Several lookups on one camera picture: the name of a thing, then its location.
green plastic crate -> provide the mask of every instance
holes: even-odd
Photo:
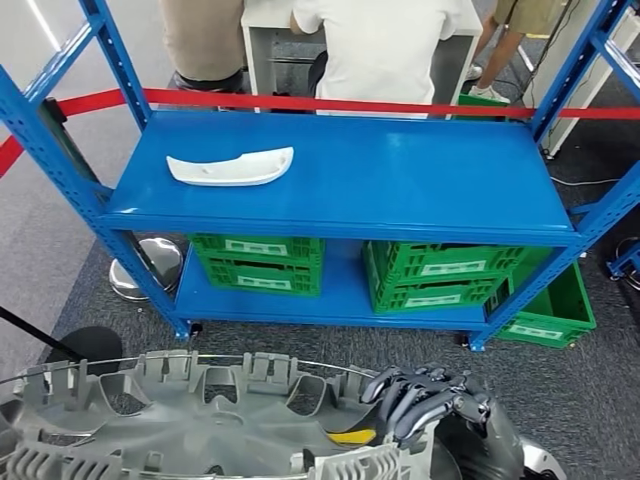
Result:
[[[490,300],[489,308],[512,293],[536,266],[527,263],[516,269]],[[565,348],[594,328],[595,319],[576,262],[517,314],[497,338]]]
[[[505,278],[529,253],[526,247],[373,242],[380,278],[398,285]]]
[[[362,255],[375,313],[482,305],[500,283],[498,279],[476,279],[398,285],[379,275],[373,242],[365,242]]]
[[[320,295],[322,262],[307,266],[257,263],[226,258],[200,259],[212,285],[264,293]]]
[[[304,266],[309,262],[317,262],[325,251],[325,241],[319,238],[200,233],[188,237],[200,258],[245,259]]]

white shirt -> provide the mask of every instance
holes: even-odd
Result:
[[[329,59],[316,98],[392,103],[431,103],[433,54],[439,40],[454,34],[460,11],[459,0],[294,4],[303,32],[325,28]]]

lower shelf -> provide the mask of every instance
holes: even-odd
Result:
[[[475,331],[485,326],[480,306],[376,315],[369,301],[360,245],[349,240],[328,241],[322,290],[317,298],[213,287],[195,252],[189,249],[176,300],[177,314],[202,320],[449,331]]]

robotic hand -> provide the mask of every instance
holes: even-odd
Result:
[[[380,399],[378,418],[401,447],[439,420],[436,437],[465,480],[516,480],[525,474],[522,442],[513,425],[494,396],[466,373],[452,377],[437,366],[389,368],[362,396],[365,403]]]

shelf top surface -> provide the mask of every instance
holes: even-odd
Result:
[[[211,162],[288,146],[294,155],[287,173],[251,187],[180,183],[165,158]],[[482,121],[158,111],[107,212],[265,227],[574,232],[528,129]]]
[[[177,309],[180,315],[191,318],[220,320],[343,325],[366,320],[367,325],[420,327],[426,323],[445,330],[455,330],[461,324],[479,330],[485,325],[482,306],[374,314],[359,243],[340,240],[328,242],[319,297],[213,287],[193,249],[190,249],[177,297]]]

